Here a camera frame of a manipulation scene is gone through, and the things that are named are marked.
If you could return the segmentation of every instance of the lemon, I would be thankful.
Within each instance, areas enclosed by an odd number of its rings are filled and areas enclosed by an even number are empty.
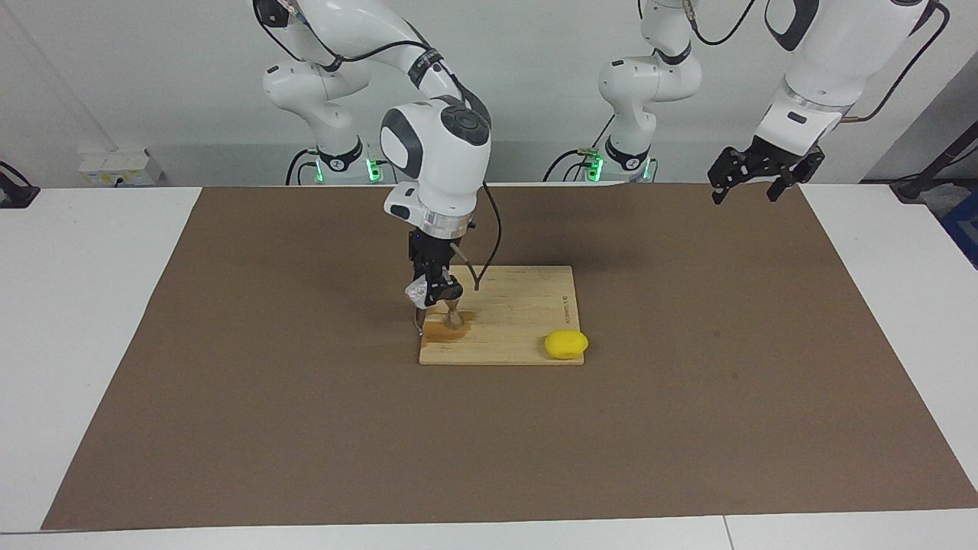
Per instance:
[[[544,341],[544,348],[550,357],[554,359],[568,360],[576,359],[587,351],[588,337],[581,331],[556,331],[547,336]]]

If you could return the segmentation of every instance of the white robotic arm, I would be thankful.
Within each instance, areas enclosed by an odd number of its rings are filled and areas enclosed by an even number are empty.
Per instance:
[[[751,146],[726,148],[710,169],[714,202],[755,177],[777,177],[771,201],[808,182],[825,158],[819,141],[918,28],[928,1],[769,0],[768,29],[794,61]]]
[[[648,0],[642,36],[652,55],[616,60],[604,66],[599,91],[614,109],[604,150],[613,161],[608,171],[632,179],[642,173],[655,134],[653,103],[692,97],[702,68],[692,54],[692,28],[683,0]]]
[[[362,150],[359,136],[354,139],[349,131],[349,116],[329,103],[366,87],[369,74],[357,67],[360,63],[372,60],[402,70],[428,98],[391,109],[383,119],[384,155],[417,181],[397,186],[384,210],[417,227],[410,258],[416,283],[425,286],[416,301],[419,309],[458,299],[463,289],[448,268],[471,223],[489,162],[491,120],[485,105],[441,54],[380,0],[254,2],[256,13],[266,14],[267,26],[274,21],[285,28],[287,42],[307,65],[288,64],[288,73],[282,67],[271,70],[266,89],[276,105],[310,123],[321,149]],[[316,80],[322,80],[322,91],[315,89]],[[353,149],[346,149],[350,143]]]

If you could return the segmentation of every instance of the green led indicator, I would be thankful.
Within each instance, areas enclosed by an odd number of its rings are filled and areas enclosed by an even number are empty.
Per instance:
[[[595,155],[588,168],[588,179],[591,181],[601,180],[601,171],[604,170],[604,159],[600,155]]]
[[[383,179],[383,170],[380,169],[375,160],[367,159],[367,174],[370,176],[371,183],[377,183]]]

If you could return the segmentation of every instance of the table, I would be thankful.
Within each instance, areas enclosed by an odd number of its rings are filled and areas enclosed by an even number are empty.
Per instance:
[[[978,272],[885,187],[805,196],[972,483]],[[199,189],[47,190],[0,216],[0,548],[974,548],[978,510],[542,524],[34,533]]]

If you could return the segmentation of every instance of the wooden cutting board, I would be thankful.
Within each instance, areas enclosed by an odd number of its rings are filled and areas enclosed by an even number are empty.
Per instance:
[[[581,329],[570,266],[490,267],[479,292],[464,266],[453,267],[452,274],[466,288],[459,303],[464,325],[448,329],[448,307],[431,308],[424,321],[422,365],[584,364],[583,356],[559,361],[544,350],[553,331]]]

